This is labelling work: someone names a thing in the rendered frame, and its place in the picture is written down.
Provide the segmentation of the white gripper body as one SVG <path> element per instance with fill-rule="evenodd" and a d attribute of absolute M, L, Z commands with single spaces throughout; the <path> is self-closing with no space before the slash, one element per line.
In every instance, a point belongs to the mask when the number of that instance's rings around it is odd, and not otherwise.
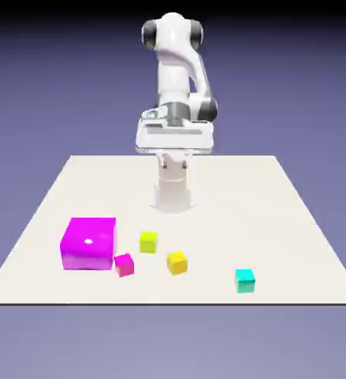
<path fill-rule="evenodd" d="M 140 118 L 136 149 L 140 153 L 180 151 L 209 154 L 213 149 L 214 126 L 211 122 L 183 120 L 182 126 L 168 126 L 165 118 Z"/>

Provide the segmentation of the small pink cube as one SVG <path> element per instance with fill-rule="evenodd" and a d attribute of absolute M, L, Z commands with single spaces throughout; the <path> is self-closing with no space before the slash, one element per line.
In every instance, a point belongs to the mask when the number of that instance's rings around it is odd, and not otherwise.
<path fill-rule="evenodd" d="M 119 277 L 132 275 L 134 273 L 134 262 L 129 253 L 115 256 L 114 263 Z"/>

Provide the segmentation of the large magenta box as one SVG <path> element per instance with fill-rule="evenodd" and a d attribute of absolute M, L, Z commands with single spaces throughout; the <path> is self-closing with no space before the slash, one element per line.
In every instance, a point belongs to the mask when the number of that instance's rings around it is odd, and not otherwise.
<path fill-rule="evenodd" d="M 111 270 L 116 247 L 116 218 L 71 218 L 60 242 L 62 266 Z"/>

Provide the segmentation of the small yellow cube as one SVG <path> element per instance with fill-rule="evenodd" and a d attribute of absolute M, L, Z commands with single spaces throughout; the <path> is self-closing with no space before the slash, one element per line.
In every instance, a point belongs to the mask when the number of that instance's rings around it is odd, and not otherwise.
<path fill-rule="evenodd" d="M 183 252 L 171 252 L 167 255 L 167 268 L 172 275 L 180 275 L 187 271 L 187 257 Z"/>

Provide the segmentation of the small lime cube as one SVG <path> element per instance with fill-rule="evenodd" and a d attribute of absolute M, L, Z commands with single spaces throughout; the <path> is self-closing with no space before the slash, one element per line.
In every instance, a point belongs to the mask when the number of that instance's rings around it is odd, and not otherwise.
<path fill-rule="evenodd" d="M 157 232 L 149 232 L 149 231 L 142 232 L 141 237 L 140 237 L 140 244 L 139 244 L 140 252 L 155 254 L 157 240 L 158 240 Z"/>

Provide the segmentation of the small cyan cube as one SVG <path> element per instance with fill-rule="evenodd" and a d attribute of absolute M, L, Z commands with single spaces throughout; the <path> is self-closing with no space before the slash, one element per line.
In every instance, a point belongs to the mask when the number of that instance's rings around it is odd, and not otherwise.
<path fill-rule="evenodd" d="M 238 293 L 254 292 L 256 279 L 252 269 L 236 269 L 235 279 Z"/>

